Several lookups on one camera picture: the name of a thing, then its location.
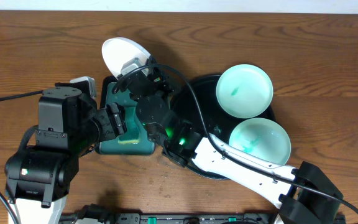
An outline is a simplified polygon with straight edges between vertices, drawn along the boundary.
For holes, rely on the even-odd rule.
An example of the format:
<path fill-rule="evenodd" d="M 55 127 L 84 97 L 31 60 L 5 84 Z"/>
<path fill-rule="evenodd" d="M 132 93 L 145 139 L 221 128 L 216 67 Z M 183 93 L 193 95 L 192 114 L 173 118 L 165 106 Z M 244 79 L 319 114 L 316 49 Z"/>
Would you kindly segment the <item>white plate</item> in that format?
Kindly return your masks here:
<path fill-rule="evenodd" d="M 131 39 L 115 37 L 108 39 L 102 46 L 103 60 L 114 77 L 119 79 L 122 66 L 133 58 L 139 58 L 147 65 L 151 61 L 151 54 Z"/>

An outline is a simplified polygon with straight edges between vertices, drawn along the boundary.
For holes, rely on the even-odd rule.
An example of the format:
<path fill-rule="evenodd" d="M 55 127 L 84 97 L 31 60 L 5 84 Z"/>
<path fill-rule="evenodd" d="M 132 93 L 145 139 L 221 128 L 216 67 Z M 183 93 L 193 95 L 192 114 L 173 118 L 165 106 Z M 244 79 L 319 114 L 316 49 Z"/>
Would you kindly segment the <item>mint green plate with stain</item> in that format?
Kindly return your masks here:
<path fill-rule="evenodd" d="M 291 154 L 287 132 L 278 123 L 265 118 L 251 118 L 238 124 L 230 135 L 229 145 L 280 165 L 285 165 Z"/>

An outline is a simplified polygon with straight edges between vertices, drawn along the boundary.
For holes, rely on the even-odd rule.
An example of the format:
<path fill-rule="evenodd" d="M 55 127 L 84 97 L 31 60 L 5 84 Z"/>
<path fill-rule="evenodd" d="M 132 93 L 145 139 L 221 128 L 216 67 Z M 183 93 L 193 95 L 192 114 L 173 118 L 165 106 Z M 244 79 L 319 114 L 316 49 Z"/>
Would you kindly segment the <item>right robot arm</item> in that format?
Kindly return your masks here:
<path fill-rule="evenodd" d="M 149 140 L 162 146 L 166 157 L 181 166 L 219 174 L 267 199 L 278 213 L 274 223 L 334 223 L 343 195 L 317 166 L 279 165 L 236 149 L 209 133 L 204 112 L 189 88 L 200 126 L 177 116 L 167 95 L 173 91 L 164 71 L 189 81 L 178 70 L 158 63 L 119 72 L 113 92 L 129 90 L 137 100 L 136 115 Z"/>

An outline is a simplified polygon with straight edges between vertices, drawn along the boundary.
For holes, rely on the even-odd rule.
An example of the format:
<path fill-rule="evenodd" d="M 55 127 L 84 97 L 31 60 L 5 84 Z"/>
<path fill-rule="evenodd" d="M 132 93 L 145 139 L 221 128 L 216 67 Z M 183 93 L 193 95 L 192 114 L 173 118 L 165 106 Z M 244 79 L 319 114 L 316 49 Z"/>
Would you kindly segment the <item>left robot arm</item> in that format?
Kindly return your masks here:
<path fill-rule="evenodd" d="M 126 132 L 124 107 L 99 109 L 94 89 L 93 80 L 84 80 L 41 92 L 38 123 L 5 165 L 9 223 L 58 223 L 79 158 Z"/>

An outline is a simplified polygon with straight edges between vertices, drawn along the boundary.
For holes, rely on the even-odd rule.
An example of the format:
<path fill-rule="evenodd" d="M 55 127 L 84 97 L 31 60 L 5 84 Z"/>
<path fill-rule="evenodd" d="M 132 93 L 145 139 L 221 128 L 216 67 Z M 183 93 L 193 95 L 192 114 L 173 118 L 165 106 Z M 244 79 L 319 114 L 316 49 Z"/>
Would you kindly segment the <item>yellow green sponge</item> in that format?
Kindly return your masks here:
<path fill-rule="evenodd" d="M 119 136 L 119 144 L 138 144 L 140 142 L 139 127 L 135 122 L 135 108 L 127 107 L 125 109 L 125 122 L 127 131 Z"/>

